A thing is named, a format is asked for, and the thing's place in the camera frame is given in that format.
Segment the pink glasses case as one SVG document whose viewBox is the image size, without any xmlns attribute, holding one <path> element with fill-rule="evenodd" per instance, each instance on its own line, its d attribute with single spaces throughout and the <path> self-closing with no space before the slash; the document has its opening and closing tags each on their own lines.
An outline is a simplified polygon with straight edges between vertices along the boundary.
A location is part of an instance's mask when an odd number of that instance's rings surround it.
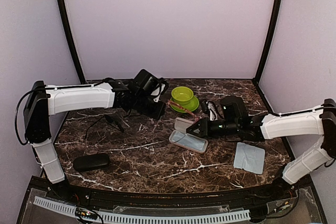
<svg viewBox="0 0 336 224">
<path fill-rule="evenodd" d="M 186 129 L 192 126 L 193 123 L 193 121 L 187 119 L 176 118 L 174 122 L 174 131 L 169 136 L 169 142 L 197 153 L 205 153 L 208 146 L 208 140 L 186 132 Z"/>
</svg>

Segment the pink sunglasses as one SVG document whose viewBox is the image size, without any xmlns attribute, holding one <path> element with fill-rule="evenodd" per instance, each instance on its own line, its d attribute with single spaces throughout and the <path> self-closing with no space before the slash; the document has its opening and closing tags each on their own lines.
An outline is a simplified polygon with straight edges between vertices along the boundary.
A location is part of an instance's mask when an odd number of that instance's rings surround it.
<svg viewBox="0 0 336 224">
<path fill-rule="evenodd" d="M 193 123 L 192 123 L 192 124 L 195 124 L 196 122 L 198 122 L 198 121 L 201 119 L 200 116 L 197 116 L 197 115 L 196 115 L 195 113 L 193 113 L 192 111 L 190 111 L 190 110 L 188 110 L 188 109 L 182 107 L 180 104 L 178 104 L 178 103 L 176 103 L 176 102 L 174 102 L 174 101 L 172 101 L 172 100 L 168 100 L 168 101 L 166 101 L 165 104 L 166 104 L 167 106 L 170 106 L 170 107 L 173 106 L 173 107 L 175 107 L 175 108 L 178 108 L 179 110 L 181 110 L 181 111 L 183 111 L 183 112 L 185 112 L 185 113 L 191 115 L 191 116 L 193 117 Z"/>
</svg>

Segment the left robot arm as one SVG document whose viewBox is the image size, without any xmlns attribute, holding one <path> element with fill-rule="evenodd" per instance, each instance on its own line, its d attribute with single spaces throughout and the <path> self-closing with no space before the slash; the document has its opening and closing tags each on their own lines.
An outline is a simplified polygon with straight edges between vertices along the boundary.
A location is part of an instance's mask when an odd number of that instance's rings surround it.
<svg viewBox="0 0 336 224">
<path fill-rule="evenodd" d="M 157 78 L 145 69 L 135 78 L 121 81 L 105 78 L 93 84 L 70 86 L 34 83 L 19 102 L 26 101 L 23 109 L 24 138 L 21 145 L 30 144 L 46 172 L 53 191 L 63 201 L 74 197 L 74 189 L 65 180 L 66 175 L 57 156 L 50 132 L 49 117 L 58 113 L 91 109 L 122 109 L 158 120 L 164 114 L 165 103 L 160 100 L 169 87 L 163 78 Z"/>
</svg>

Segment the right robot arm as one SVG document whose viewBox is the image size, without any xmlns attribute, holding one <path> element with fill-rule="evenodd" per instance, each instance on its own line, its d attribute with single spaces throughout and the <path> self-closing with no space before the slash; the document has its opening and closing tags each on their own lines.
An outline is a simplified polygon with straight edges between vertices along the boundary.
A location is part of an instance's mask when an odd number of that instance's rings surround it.
<svg viewBox="0 0 336 224">
<path fill-rule="evenodd" d="M 278 137 L 318 135 L 318 141 L 282 171 L 281 179 L 268 188 L 273 200 L 280 199 L 302 177 L 335 159 L 335 101 L 326 99 L 311 109 L 250 116 L 241 97 L 220 100 L 224 118 L 202 118 L 186 129 L 188 134 L 203 137 L 238 135 L 243 141 L 259 142 Z"/>
</svg>

